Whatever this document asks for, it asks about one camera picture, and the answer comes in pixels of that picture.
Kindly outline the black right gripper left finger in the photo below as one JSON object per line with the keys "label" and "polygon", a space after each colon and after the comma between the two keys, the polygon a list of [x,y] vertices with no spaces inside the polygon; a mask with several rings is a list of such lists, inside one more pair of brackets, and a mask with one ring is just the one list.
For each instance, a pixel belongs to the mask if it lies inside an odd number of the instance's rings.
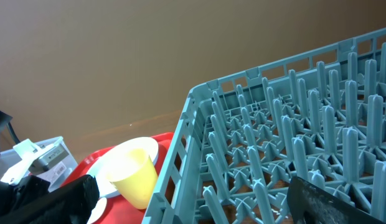
{"label": "black right gripper left finger", "polygon": [[96,178],[83,175],[0,217],[0,224],[86,223],[99,199]]}

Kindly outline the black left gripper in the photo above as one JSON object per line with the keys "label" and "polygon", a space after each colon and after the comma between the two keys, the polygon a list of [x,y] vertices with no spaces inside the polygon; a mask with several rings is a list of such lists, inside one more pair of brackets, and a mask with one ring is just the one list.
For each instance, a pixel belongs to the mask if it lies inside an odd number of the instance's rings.
{"label": "black left gripper", "polygon": [[17,210],[35,199],[48,194],[50,182],[40,177],[23,177],[16,185],[0,181],[0,215]]}

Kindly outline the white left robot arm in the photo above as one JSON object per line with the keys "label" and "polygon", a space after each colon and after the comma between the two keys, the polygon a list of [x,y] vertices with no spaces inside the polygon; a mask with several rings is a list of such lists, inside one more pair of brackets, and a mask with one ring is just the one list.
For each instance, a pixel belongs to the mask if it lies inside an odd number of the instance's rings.
{"label": "white left robot arm", "polygon": [[[14,133],[11,119],[8,114],[0,111],[0,132],[7,127],[10,133]],[[49,186],[50,182],[34,175],[23,177],[16,185],[0,181],[0,217],[48,194]]]}

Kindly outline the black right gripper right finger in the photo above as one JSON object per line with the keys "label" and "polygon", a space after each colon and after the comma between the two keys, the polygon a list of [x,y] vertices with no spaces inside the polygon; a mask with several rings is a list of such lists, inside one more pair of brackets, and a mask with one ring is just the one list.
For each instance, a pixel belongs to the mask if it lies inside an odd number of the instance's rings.
{"label": "black right gripper right finger", "polygon": [[383,224],[300,177],[292,178],[287,203],[295,224]]}

